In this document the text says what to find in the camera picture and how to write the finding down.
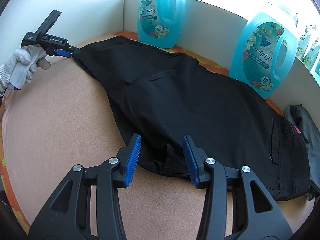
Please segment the left white gloved hand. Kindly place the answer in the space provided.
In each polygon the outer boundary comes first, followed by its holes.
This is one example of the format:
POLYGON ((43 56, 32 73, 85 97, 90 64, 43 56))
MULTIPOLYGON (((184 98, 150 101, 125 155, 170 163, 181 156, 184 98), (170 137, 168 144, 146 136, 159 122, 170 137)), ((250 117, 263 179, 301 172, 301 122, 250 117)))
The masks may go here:
POLYGON ((1 94, 9 86, 21 89, 26 83, 31 83, 38 68, 48 70, 51 64, 46 60, 46 52, 39 45, 29 45, 16 49, 10 57, 1 64, 1 94))

